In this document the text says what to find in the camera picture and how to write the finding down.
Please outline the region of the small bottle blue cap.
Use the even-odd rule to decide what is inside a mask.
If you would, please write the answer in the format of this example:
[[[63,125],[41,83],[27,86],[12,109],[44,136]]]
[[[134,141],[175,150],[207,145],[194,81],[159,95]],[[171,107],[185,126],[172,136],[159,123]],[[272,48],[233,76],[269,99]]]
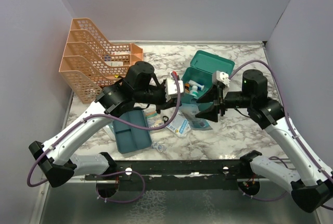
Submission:
[[[202,85],[196,81],[193,81],[193,80],[189,80],[188,84],[190,85],[191,90],[203,91],[205,89],[204,85]]]

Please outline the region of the white bottle green label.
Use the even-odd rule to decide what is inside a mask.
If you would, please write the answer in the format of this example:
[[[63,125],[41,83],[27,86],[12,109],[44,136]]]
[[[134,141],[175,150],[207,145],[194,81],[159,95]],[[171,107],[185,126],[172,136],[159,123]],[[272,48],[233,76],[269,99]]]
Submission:
[[[197,98],[198,97],[198,87],[196,85],[192,85],[189,94]]]

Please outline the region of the clear blue swab bag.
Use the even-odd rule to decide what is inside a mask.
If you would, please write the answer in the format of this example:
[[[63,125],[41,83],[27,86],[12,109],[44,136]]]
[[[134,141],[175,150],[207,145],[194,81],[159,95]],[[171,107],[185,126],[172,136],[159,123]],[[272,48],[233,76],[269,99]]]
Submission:
[[[199,108],[195,104],[182,104],[180,107],[182,115],[187,119],[192,130],[207,131],[212,130],[205,119],[196,118]]]

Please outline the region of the green medicine box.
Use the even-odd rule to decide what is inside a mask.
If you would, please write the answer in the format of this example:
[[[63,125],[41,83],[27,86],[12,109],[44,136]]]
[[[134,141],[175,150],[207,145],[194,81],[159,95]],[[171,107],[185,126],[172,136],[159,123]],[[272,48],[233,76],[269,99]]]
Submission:
[[[205,51],[197,51],[193,56],[190,66],[186,69],[182,80],[184,84],[192,80],[203,85],[203,89],[197,89],[197,97],[185,93],[182,96],[183,104],[196,104],[196,100],[204,95],[204,93],[212,86],[212,75],[215,71],[222,71],[227,74],[232,74],[235,62],[218,55],[214,55]]]

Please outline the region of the brown iodine bottle orange cap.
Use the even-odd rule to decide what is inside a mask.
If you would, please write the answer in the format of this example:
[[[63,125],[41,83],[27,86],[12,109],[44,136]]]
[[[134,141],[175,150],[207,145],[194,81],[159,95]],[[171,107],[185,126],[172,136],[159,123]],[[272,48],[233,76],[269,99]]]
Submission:
[[[184,90],[185,90],[185,93],[187,93],[187,94],[190,93],[190,84],[189,83],[184,84]]]

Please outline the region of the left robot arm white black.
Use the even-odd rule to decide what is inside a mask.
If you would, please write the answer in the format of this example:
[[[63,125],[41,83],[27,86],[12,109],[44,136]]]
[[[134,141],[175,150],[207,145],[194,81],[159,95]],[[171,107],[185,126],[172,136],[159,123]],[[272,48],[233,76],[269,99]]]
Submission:
[[[132,111],[136,103],[155,105],[157,110],[179,109],[184,84],[176,72],[170,75],[159,83],[151,64],[138,61],[130,66],[126,75],[103,88],[72,124],[43,143],[35,141],[29,145],[35,158],[33,167],[39,167],[54,188],[74,176],[112,178],[117,165],[108,153],[78,156],[76,150],[104,126],[121,121],[120,117]]]

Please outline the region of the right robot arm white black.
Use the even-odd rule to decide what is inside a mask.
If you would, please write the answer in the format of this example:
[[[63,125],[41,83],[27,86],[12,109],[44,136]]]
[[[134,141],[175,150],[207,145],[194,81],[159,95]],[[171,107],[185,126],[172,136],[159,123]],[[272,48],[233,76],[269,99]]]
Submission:
[[[245,108],[251,120],[270,135],[295,167],[283,167],[258,151],[240,158],[239,172],[250,178],[263,176],[279,185],[303,211],[311,213],[332,198],[332,169],[306,143],[285,114],[279,101],[268,97],[267,78],[256,69],[242,74],[242,88],[230,92],[228,74],[216,71],[212,86],[197,100],[211,106],[196,114],[197,118],[217,122],[229,108]]]

